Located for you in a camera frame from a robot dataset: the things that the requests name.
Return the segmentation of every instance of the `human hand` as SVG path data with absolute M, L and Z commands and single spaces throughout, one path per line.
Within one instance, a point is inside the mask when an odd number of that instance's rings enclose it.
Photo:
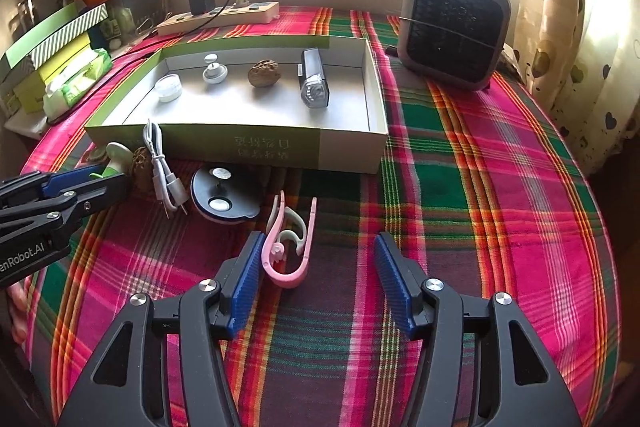
M 9 314 L 11 315 L 11 335 L 16 344 L 27 339 L 27 293 L 21 282 L 9 286 L 6 290 L 9 296 Z

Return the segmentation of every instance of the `white usb cable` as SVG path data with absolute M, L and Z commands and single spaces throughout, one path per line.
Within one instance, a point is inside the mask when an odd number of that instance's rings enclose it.
M 164 211 L 169 217 L 169 212 L 176 212 L 178 208 L 186 214 L 184 204 L 189 201 L 189 195 L 180 178 L 177 178 L 162 153 L 162 131 L 157 123 L 148 120 L 142 132 L 145 146 L 151 153 L 151 162 L 154 167 L 154 188 L 156 200 L 161 201 Z

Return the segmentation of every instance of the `table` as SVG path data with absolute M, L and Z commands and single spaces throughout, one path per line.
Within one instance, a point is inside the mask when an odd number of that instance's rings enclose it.
M 398 28 L 391 16 L 284 7 L 269 25 L 186 37 L 369 39 L 390 134 L 380 171 L 259 168 L 266 187 L 261 213 L 235 227 L 206 221 L 193 208 L 168 221 L 153 197 L 142 194 L 92 216 L 73 237 L 73 253 L 28 281 L 25 349 L 55 418 L 126 299 L 138 291 L 176 295 L 215 273 L 251 230 L 264 230 L 273 195 L 283 188 L 305 219 L 318 197 L 316 237 L 303 285 L 283 291 L 263 281 L 246 329 L 225 346 L 243 426 L 399 424 L 420 346 L 400 337 L 385 305 L 372 262 L 381 230 L 459 293 L 514 296 L 560 368 L 584 424 L 593 425 L 610 399 L 620 336 L 616 276 L 593 195 L 522 86 L 495 74 L 490 89 L 463 92 L 410 73 L 383 52 L 396 43 Z M 118 72 L 130 57 L 117 60 L 112 80 L 49 131 L 25 171 L 76 165 L 90 145 L 82 124 L 134 67 Z M 185 184 L 198 167 L 171 165 Z M 471 339 L 465 346 L 469 364 Z M 177 339 L 169 339 L 168 349 L 172 414 L 183 426 Z M 468 395 L 461 393 L 461 419 Z

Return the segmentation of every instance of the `pink clip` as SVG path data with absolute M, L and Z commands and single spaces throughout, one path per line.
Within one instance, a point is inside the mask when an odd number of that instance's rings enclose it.
M 306 277 L 306 270 L 309 264 L 309 251 L 311 250 L 311 241 L 314 235 L 314 226 L 316 224 L 316 198 L 311 200 L 311 212 L 309 213 L 309 226 L 305 226 L 302 218 L 291 208 L 285 206 L 284 190 L 280 191 L 280 201 L 278 204 L 278 195 L 273 198 L 273 208 L 271 216 L 267 222 L 267 239 L 262 246 L 262 267 L 267 275 L 276 285 L 281 288 L 295 288 Z M 296 222 L 302 229 L 302 238 L 292 230 L 282 230 L 285 214 L 289 219 Z M 303 253 L 300 267 L 293 273 L 279 273 L 273 269 L 273 263 L 282 261 L 286 257 L 283 241 L 289 239 L 296 243 L 296 253 Z

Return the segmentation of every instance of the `curtain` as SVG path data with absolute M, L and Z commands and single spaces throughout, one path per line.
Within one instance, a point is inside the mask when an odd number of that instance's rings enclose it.
M 640 0 L 520 0 L 514 53 L 585 174 L 640 121 Z

